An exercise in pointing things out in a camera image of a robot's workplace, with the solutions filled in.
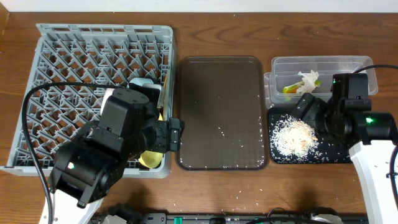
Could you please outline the yellow plate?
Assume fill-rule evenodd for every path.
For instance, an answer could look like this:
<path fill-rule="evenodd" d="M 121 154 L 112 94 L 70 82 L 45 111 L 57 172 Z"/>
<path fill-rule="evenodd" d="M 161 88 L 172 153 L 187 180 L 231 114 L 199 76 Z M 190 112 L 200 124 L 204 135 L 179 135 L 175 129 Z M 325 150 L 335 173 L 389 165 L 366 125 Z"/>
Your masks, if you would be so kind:
<path fill-rule="evenodd" d="M 152 118 L 146 122 L 142 133 L 146 141 L 145 151 L 140 155 L 139 162 L 150 169 L 156 168 L 163 159 L 163 154 L 160 152 L 152 151 L 152 146 L 155 142 L 155 131 L 154 131 L 155 119 Z"/>

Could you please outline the green orange snack wrapper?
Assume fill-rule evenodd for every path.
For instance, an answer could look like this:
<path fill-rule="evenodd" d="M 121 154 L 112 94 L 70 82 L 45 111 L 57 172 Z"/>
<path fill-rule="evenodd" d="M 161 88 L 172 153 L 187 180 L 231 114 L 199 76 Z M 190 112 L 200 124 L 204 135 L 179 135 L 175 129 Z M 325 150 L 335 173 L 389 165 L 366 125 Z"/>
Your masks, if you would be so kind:
<path fill-rule="evenodd" d="M 316 80 L 313 86 L 307 86 L 304 81 L 294 83 L 293 85 L 285 86 L 282 90 L 283 94 L 301 94 L 311 93 L 316 87 L 321 85 L 320 80 Z"/>

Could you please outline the white napkin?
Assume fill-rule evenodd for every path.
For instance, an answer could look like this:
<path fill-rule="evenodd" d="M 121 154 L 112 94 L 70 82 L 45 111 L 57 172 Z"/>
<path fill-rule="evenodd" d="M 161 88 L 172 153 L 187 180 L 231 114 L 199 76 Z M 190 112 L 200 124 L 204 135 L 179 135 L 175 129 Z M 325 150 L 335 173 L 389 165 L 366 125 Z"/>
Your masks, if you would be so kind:
<path fill-rule="evenodd" d="M 319 73 L 313 70 L 309 73 L 299 72 L 298 75 L 302 76 L 303 84 L 297 89 L 296 93 L 311 93 L 321 84 L 321 81 L 318 79 Z"/>

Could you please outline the light blue bowl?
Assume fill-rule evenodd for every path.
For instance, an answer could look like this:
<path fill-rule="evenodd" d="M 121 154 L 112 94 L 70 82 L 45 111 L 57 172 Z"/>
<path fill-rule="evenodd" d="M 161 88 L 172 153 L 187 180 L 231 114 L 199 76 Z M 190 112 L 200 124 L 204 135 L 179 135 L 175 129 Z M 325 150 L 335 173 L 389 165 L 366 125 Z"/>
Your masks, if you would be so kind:
<path fill-rule="evenodd" d="M 151 88 L 151 89 L 156 89 L 156 90 L 163 90 L 163 86 L 160 84 L 155 84 L 152 79 L 150 78 L 133 78 L 129 84 L 128 88 L 134 89 L 137 86 L 141 86 L 144 88 Z"/>

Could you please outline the wooden chopstick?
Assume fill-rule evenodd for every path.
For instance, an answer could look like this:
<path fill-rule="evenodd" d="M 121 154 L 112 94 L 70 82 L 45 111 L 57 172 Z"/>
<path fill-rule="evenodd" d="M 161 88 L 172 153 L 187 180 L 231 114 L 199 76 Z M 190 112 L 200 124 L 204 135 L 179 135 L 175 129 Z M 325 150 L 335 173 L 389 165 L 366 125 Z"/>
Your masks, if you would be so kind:
<path fill-rule="evenodd" d="M 168 99 L 167 99 L 168 98 L 168 87 L 169 87 L 168 82 L 169 82 L 169 74 L 166 74 L 165 80 L 164 80 L 164 85 L 163 85 L 163 88 L 164 88 L 164 105 L 163 105 L 163 108 L 165 108 L 167 106 L 167 101 L 168 101 Z"/>

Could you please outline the pink bowl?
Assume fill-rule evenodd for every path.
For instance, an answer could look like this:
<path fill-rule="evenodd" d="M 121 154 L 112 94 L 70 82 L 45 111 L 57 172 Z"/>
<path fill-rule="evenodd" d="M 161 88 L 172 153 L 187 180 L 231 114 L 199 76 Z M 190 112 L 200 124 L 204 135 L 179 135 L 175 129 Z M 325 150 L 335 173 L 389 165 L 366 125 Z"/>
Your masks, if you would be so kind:
<path fill-rule="evenodd" d="M 103 100 L 102 100 L 102 104 L 101 104 L 100 114 L 103 113 L 103 110 L 104 110 L 106 101 L 107 101 L 107 99 L 113 94 L 113 91 L 114 91 L 114 88 L 107 88 L 107 89 L 106 89 L 106 91 L 105 91 L 105 93 L 104 93 Z"/>

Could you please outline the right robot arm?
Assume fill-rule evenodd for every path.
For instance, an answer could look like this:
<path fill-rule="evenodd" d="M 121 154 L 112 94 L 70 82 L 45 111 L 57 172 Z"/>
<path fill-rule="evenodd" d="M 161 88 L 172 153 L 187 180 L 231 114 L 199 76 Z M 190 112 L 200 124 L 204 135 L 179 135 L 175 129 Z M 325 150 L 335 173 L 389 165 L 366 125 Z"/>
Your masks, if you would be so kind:
<path fill-rule="evenodd" d="M 349 153 L 370 223 L 397 223 L 397 125 L 374 112 L 367 96 L 333 95 L 325 102 L 305 93 L 291 115 Z"/>

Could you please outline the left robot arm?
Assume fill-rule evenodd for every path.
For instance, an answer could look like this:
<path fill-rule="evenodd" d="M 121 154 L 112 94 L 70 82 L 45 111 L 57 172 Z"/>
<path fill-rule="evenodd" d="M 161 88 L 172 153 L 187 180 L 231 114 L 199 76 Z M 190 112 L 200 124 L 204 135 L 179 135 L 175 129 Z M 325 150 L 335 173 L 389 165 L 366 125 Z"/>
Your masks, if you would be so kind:
<path fill-rule="evenodd" d="M 180 149 L 185 123 L 177 118 L 107 118 L 87 123 L 55 155 L 49 175 L 50 200 L 42 222 L 87 223 L 129 159 L 143 152 Z"/>

